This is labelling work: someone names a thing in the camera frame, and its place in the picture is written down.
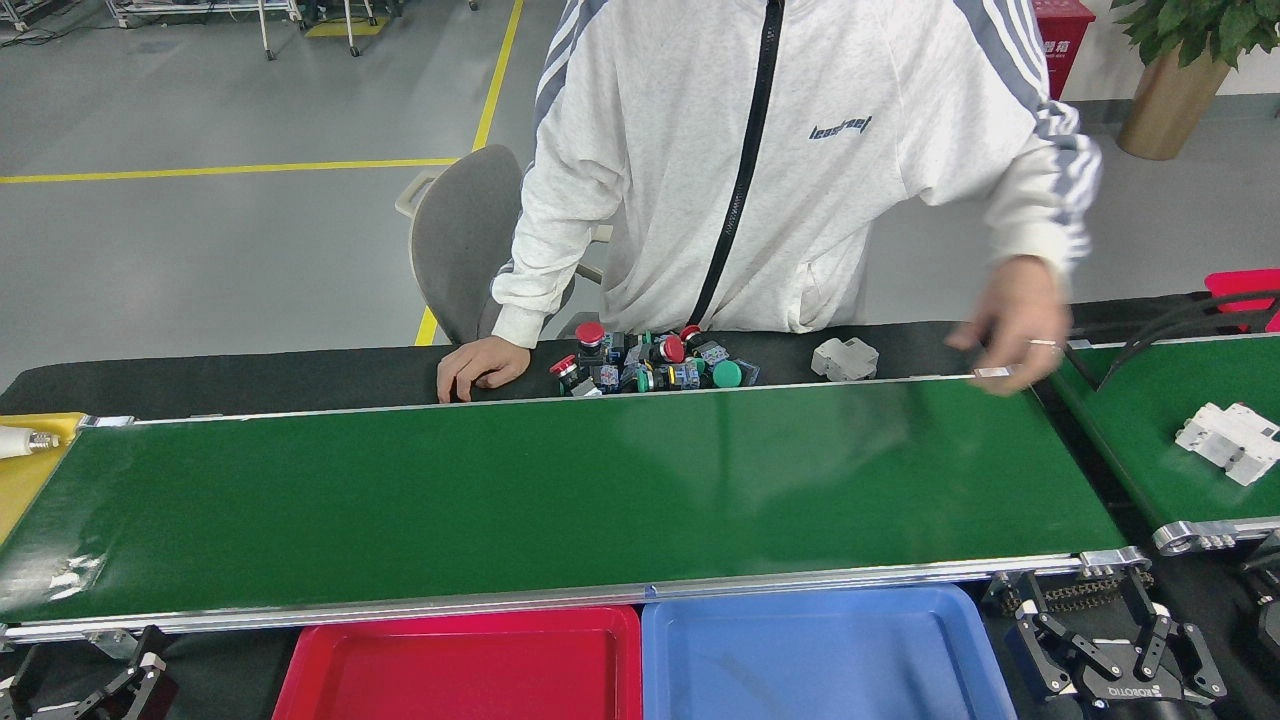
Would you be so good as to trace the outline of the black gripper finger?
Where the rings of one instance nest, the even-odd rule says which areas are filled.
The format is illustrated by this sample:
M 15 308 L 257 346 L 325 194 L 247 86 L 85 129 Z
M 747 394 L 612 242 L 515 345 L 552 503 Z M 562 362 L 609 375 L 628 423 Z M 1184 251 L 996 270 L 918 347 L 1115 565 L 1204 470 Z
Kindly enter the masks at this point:
M 100 689 L 61 711 L 60 719 L 165 719 L 178 693 L 160 653 L 172 643 L 159 626 L 146 626 L 125 669 Z

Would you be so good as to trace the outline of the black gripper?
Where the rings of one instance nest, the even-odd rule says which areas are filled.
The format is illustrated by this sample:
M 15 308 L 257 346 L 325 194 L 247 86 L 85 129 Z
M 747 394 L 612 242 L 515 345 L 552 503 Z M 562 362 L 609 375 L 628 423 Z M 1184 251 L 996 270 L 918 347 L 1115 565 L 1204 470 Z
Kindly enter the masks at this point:
M 1135 665 L 1117 680 L 1098 671 L 1096 644 L 1060 621 L 1037 580 L 1016 580 L 1010 650 L 1032 694 L 1046 702 L 1078 694 L 1085 670 L 1085 719 L 1198 719 L 1226 696 L 1203 632 L 1155 603 L 1142 577 L 1125 578 L 1125 605 L 1138 623 Z

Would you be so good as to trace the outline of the person's left hand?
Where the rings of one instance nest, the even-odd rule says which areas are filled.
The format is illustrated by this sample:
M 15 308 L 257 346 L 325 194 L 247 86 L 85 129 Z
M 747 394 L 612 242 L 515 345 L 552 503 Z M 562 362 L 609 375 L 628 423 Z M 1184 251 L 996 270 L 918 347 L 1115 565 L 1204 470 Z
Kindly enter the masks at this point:
M 989 274 L 974 313 L 945 343 L 957 351 L 983 347 L 978 368 L 1006 366 L 1005 377 L 977 378 L 1001 397 L 1046 379 L 1062 361 L 1071 315 L 1052 268 L 1034 256 L 1002 260 Z

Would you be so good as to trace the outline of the person's right hand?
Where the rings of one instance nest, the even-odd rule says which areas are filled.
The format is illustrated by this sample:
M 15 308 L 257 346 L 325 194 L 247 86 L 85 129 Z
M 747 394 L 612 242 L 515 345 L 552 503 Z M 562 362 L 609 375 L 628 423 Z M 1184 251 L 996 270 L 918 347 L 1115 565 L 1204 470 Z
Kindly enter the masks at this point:
M 436 366 L 436 401 L 471 402 L 475 388 L 495 389 L 518 379 L 530 366 L 531 350 L 497 336 L 460 346 Z

